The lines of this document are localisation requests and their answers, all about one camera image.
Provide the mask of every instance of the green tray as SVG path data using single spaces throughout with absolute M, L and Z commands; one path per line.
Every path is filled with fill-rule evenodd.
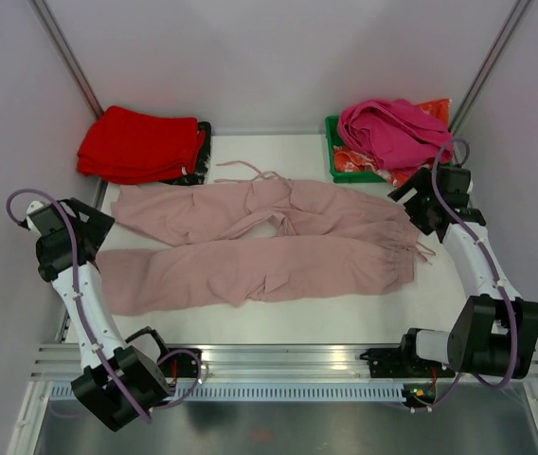
M 338 116 L 326 117 L 326 139 L 328 140 L 328 156 L 330 158 L 330 173 L 334 183 L 379 183 L 385 180 L 376 173 L 338 173 L 334 168 L 334 146 L 345 145 L 336 132 Z

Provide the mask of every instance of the gray wall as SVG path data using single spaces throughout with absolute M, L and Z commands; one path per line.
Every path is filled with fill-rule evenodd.
M 475 197 L 509 278 L 538 300 L 538 0 L 463 128 Z
M 91 123 L 27 1 L 0 0 L 0 453 L 35 347 L 56 332 L 61 310 L 37 276 L 35 239 L 9 221 L 4 203 L 23 187 L 91 200 L 93 182 L 74 171 L 75 152 Z
M 100 103 L 220 134 L 318 132 L 365 98 L 460 103 L 513 0 L 48 0 Z

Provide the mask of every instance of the cable clip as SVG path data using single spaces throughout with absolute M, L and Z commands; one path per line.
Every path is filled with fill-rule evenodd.
M 76 292 L 76 290 L 72 287 L 71 295 L 69 297 L 71 298 L 71 300 L 75 301 L 76 299 L 81 299 L 83 297 L 83 293 L 81 291 Z

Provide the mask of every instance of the pink cloth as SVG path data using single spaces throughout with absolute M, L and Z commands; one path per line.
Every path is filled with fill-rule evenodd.
M 121 225 L 172 246 L 237 239 L 265 221 L 278 236 L 335 235 L 394 247 L 419 238 L 402 206 L 313 180 L 124 186 L 111 209 Z
M 418 168 L 452 138 L 448 128 L 406 100 L 368 100 L 341 114 L 338 135 L 355 152 L 374 158 L 379 169 Z M 442 163 L 452 159 L 453 146 Z
M 397 204 L 310 180 L 122 187 L 117 221 L 178 246 L 102 251 L 111 311 L 382 294 L 414 278 L 419 231 Z M 271 239 L 238 239 L 262 222 Z
M 213 303 L 374 295 L 414 278 L 414 252 L 331 236 L 240 239 L 101 251 L 112 313 L 136 316 Z

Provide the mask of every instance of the red folded cloth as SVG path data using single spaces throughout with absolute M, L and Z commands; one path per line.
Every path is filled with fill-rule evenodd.
M 160 118 L 112 106 L 90 128 L 78 151 L 78 171 L 123 185 L 195 172 L 205 132 L 197 118 Z

